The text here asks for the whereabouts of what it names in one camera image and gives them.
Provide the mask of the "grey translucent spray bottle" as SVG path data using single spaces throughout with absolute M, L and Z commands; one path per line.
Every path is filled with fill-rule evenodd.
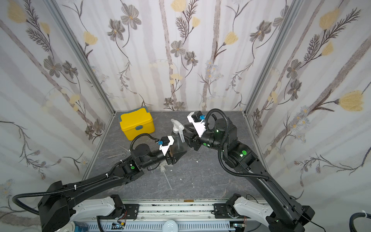
M 187 152 L 186 142 L 182 142 L 181 137 L 178 133 L 172 132 L 171 136 L 174 139 L 173 145 L 170 146 L 170 152 L 173 156 L 184 155 Z

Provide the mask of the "clear spray nozzle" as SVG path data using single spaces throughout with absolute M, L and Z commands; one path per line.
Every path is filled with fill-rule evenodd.
M 178 134 L 180 136 L 181 142 L 184 143 L 185 142 L 183 132 L 183 130 L 185 129 L 184 125 L 175 119 L 171 119 L 171 122 L 173 124 L 173 133 Z
M 164 175 L 164 177 L 165 177 L 165 179 L 166 179 L 166 181 L 167 181 L 167 183 L 168 183 L 168 185 L 169 185 L 169 188 L 170 188 L 170 190 L 172 190 L 173 188 L 172 188 L 172 186 L 171 186 L 171 184 L 170 184 L 170 182 L 169 182 L 169 179 L 168 179 L 168 177 L 167 177 L 167 175 L 166 175 L 166 167 L 165 167 L 165 164 L 160 164 L 160 171 L 161 171 L 161 173 L 163 173 L 163 175 Z

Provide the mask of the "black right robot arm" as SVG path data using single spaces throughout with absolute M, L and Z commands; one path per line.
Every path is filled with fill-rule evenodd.
M 303 206 L 291 197 L 272 178 L 253 150 L 241 143 L 237 127 L 223 118 L 217 119 L 214 128 L 207 131 L 205 117 L 189 115 L 184 138 L 194 150 L 201 146 L 220 151 L 218 160 L 228 173 L 246 178 L 263 196 L 266 205 L 234 194 L 225 203 L 225 214 L 231 218 L 247 217 L 268 227 L 271 232 L 303 232 L 304 226 L 315 215 L 310 206 Z

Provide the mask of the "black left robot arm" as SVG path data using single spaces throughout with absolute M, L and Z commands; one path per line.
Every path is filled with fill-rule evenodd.
M 126 185 L 144 175 L 144 169 L 166 161 L 176 164 L 187 148 L 170 146 L 165 152 L 151 151 L 147 144 L 140 144 L 123 161 L 116 163 L 107 173 L 85 181 L 51 184 L 38 203 L 43 232 L 54 232 L 65 226 L 77 214 L 77 205 L 103 191 Z

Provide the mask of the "yellow plastic storage box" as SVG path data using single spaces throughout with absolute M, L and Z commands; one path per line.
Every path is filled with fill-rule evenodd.
M 155 132 L 153 118 L 145 106 L 124 112 L 120 116 L 120 127 L 129 141 L 134 140 L 140 134 Z

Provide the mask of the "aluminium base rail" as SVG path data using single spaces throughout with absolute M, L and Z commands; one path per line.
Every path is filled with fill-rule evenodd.
M 107 197 L 75 207 L 64 232 L 257 232 L 267 229 L 273 209 L 263 199 L 126 200 L 118 216 Z

